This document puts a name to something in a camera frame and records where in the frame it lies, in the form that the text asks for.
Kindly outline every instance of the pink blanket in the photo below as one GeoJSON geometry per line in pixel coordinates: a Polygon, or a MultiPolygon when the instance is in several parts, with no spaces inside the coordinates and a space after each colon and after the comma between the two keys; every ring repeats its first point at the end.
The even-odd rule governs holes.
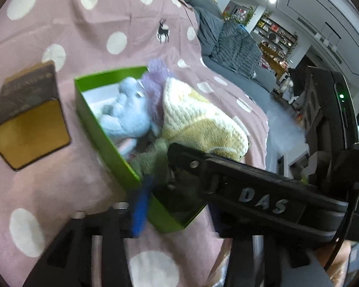
{"type": "MultiPolygon", "coordinates": [[[[54,60],[72,136],[70,146],[19,172],[0,158],[0,273],[11,287],[22,286],[73,212],[100,212],[124,198],[76,115],[76,76],[161,58],[178,79],[234,118],[251,143],[245,162],[265,167],[267,117],[206,68],[197,28],[191,7],[179,0],[7,0],[0,10],[0,87],[6,77],[54,60]]],[[[206,283],[222,240],[205,210],[183,232],[162,235],[148,225],[140,239],[126,243],[136,287],[191,287],[206,283]]]]}

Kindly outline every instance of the metal bolt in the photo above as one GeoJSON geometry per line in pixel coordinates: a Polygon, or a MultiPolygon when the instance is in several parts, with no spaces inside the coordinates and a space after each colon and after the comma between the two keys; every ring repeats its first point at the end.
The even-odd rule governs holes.
{"type": "Polygon", "coordinates": [[[199,162],[198,161],[192,161],[190,162],[190,168],[197,168],[199,166],[199,162]]]}
{"type": "Polygon", "coordinates": [[[83,219],[86,217],[86,212],[77,211],[72,215],[72,219],[83,219]]]}
{"type": "Polygon", "coordinates": [[[129,207],[128,202],[118,202],[113,204],[114,209],[127,209],[129,207]]]}

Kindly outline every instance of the plush toy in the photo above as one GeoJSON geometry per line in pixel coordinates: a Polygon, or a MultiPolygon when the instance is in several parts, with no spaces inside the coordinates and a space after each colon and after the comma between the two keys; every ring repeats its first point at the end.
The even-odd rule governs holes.
{"type": "Polygon", "coordinates": [[[127,77],[119,84],[117,99],[102,108],[98,121],[112,140],[140,138],[152,129],[148,103],[140,83],[127,77]]]}

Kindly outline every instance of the blue plush toy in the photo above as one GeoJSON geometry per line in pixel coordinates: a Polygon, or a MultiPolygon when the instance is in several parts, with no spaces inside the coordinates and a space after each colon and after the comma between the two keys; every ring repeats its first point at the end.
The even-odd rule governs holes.
{"type": "Polygon", "coordinates": [[[117,99],[102,108],[98,121],[113,140],[140,138],[152,129],[148,102],[139,82],[127,77],[119,84],[117,99]]]}

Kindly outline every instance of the floor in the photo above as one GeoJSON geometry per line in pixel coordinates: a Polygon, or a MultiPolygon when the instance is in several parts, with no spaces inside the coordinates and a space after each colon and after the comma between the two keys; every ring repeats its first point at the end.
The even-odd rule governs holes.
{"type": "Polygon", "coordinates": [[[295,112],[274,99],[270,100],[266,115],[269,119],[268,156],[266,170],[276,172],[277,160],[285,152],[305,149],[304,130],[299,127],[294,118],[295,112]]]}

